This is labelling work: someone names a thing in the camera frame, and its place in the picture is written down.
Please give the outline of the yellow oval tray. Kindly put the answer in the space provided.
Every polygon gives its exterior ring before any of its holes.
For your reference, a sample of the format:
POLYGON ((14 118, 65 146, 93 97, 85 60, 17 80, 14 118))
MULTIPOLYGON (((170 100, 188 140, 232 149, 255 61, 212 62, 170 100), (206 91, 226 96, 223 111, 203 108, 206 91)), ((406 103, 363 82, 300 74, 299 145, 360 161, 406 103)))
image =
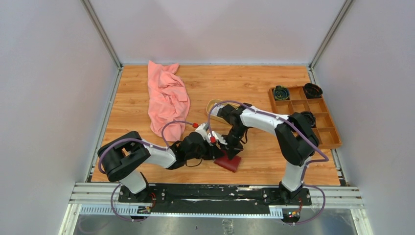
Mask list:
POLYGON ((214 125, 219 124, 219 123, 229 126, 228 122, 226 122, 225 119, 223 119, 222 117, 219 117, 218 115, 219 110, 228 104, 232 106, 233 108, 238 107, 237 104, 223 102, 220 99, 212 99, 208 102, 206 106, 206 115, 209 116, 210 127, 213 127, 214 125))

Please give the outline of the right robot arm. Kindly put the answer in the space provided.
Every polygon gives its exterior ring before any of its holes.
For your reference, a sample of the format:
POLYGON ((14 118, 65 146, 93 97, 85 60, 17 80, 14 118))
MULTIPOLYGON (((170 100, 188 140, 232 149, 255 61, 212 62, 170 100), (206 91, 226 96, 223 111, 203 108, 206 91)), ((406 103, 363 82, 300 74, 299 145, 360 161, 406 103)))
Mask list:
POLYGON ((307 119, 300 113, 277 115, 250 104, 242 104, 236 108, 227 104, 219 109, 217 115, 231 125, 229 133, 223 135, 226 144, 221 145, 229 160, 243 150, 242 138, 250 128, 262 130, 277 138, 286 160, 285 173, 278 185, 277 196, 288 205, 298 200, 299 192, 303 188, 305 165, 320 144, 307 119))

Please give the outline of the red leather card holder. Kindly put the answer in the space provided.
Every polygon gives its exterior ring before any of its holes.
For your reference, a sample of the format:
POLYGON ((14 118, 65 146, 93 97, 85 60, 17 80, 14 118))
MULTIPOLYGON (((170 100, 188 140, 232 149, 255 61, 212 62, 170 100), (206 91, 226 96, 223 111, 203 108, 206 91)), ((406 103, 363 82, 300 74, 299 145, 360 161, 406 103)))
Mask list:
POLYGON ((236 172, 239 167, 239 164, 241 163, 242 158, 236 155, 232 159, 229 159, 225 150, 222 150, 222 153, 223 156, 215 159, 214 163, 231 172, 236 172))

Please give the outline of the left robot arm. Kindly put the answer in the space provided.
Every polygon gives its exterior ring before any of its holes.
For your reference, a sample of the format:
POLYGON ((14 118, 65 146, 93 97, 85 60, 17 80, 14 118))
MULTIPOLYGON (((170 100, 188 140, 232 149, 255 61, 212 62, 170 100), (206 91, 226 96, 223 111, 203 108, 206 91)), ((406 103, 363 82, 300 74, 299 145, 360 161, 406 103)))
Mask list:
POLYGON ((168 147, 161 147, 144 141, 137 131, 132 131, 101 147, 97 155, 98 168, 110 182, 119 182, 136 201, 145 202, 151 192, 144 175, 136 170, 141 164, 174 170, 188 160, 215 160, 224 153, 197 132, 168 147))

